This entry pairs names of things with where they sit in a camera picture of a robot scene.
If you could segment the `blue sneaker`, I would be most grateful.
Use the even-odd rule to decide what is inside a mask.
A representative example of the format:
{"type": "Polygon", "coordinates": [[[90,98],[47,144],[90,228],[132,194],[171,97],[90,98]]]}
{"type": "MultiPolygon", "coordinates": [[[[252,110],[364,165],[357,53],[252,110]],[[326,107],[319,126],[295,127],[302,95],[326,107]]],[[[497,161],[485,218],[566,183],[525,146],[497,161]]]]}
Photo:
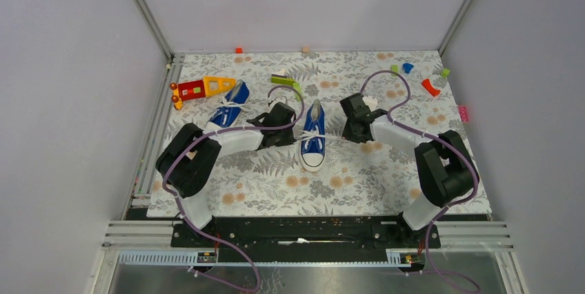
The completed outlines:
{"type": "Polygon", "coordinates": [[[345,140],[326,132],[326,110],[320,99],[314,99],[310,104],[296,138],[297,160],[309,173],[317,173],[332,163],[328,161],[329,146],[333,147],[333,161],[349,162],[353,155],[345,140]]]}
{"type": "Polygon", "coordinates": [[[205,130],[219,130],[233,127],[246,106],[250,91],[243,80],[237,80],[235,86],[221,98],[221,103],[214,114],[207,121],[205,130]]]}

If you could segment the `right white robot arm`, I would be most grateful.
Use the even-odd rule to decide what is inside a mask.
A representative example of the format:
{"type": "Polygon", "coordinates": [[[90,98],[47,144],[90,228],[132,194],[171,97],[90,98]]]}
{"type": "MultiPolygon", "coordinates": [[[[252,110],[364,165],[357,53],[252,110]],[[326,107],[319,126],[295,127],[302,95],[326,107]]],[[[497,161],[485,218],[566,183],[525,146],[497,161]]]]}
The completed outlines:
{"type": "Polygon", "coordinates": [[[391,119],[385,110],[371,110],[359,93],[340,104],[346,116],[343,139],[387,144],[415,160],[422,193],[399,215],[401,224],[395,236],[402,246],[416,245],[423,237],[423,227],[455,202],[477,192],[477,170],[462,137],[454,130],[435,136],[412,128],[391,119]]]}

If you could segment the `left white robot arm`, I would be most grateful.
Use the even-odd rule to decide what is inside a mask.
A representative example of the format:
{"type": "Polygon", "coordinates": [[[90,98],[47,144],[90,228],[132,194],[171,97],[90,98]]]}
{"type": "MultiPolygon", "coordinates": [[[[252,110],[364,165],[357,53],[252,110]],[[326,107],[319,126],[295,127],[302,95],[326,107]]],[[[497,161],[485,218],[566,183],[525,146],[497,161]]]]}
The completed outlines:
{"type": "Polygon", "coordinates": [[[158,157],[155,167],[170,193],[179,198],[179,213],[192,223],[187,236],[197,246],[213,240],[212,213],[202,193],[216,161],[244,151],[288,146],[295,142],[295,111],[276,102],[269,112],[248,120],[244,127],[205,132],[193,123],[184,125],[158,157]]]}

